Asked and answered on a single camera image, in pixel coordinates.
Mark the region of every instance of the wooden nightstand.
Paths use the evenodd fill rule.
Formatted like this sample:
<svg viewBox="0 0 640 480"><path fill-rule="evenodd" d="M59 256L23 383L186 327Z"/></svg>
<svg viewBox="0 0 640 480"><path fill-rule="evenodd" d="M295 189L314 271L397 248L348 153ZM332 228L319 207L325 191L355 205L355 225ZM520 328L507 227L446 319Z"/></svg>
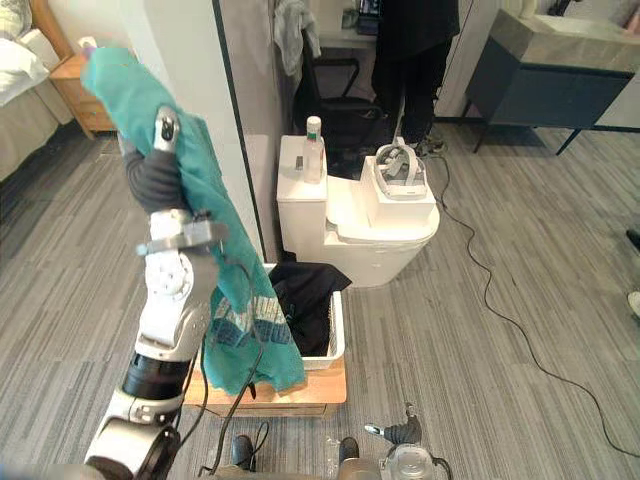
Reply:
<svg viewBox="0 0 640 480"><path fill-rule="evenodd" d="M86 63L84 56L74 55L58 65L49 78L64 97L84 133L93 139L92 132L114 131L115 127L100 101L80 83Z"/></svg>

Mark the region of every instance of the person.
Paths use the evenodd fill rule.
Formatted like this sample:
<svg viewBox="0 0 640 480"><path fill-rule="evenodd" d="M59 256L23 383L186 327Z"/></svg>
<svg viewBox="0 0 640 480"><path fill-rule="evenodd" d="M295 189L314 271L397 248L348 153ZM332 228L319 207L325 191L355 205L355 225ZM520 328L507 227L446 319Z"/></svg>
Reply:
<svg viewBox="0 0 640 480"><path fill-rule="evenodd" d="M407 144L425 145L433 101L446 69L453 37L460 33L458 0L387 0L382 4L371 85L395 132L401 100L401 133Z"/></svg>

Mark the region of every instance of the white laundry basket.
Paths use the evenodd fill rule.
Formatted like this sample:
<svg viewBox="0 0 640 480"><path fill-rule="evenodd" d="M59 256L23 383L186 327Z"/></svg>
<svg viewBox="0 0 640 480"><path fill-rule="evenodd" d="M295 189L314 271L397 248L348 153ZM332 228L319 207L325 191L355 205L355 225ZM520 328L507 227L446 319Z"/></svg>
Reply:
<svg viewBox="0 0 640 480"><path fill-rule="evenodd" d="M265 263L264 269L271 272L276 265ZM344 321L342 318L342 295L333 292L329 302L329 347L325 357L302 357L305 370L324 370L344 355Z"/></svg>

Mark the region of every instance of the toilet lid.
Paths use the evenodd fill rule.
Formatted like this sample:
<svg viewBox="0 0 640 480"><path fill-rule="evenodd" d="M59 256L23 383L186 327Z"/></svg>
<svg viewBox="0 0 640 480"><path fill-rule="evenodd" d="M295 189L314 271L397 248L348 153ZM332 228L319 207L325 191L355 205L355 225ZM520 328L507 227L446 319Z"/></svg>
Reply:
<svg viewBox="0 0 640 480"><path fill-rule="evenodd" d="M328 177L327 220L342 242L407 244L427 241L440 222L434 208L425 226L419 228L373 228L358 189L360 182Z"/></svg>

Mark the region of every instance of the wooden headboard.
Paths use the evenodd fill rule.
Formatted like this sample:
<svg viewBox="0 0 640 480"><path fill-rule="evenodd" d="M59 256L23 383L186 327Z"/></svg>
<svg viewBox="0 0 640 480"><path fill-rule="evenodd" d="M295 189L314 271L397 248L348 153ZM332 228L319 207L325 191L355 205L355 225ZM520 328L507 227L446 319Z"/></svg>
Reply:
<svg viewBox="0 0 640 480"><path fill-rule="evenodd" d="M51 42L60 60L73 55L73 49L67 37L62 33L60 25L53 12L49 8L48 0L29 0L31 4L31 15L33 16L33 26L40 29L45 37Z"/></svg>

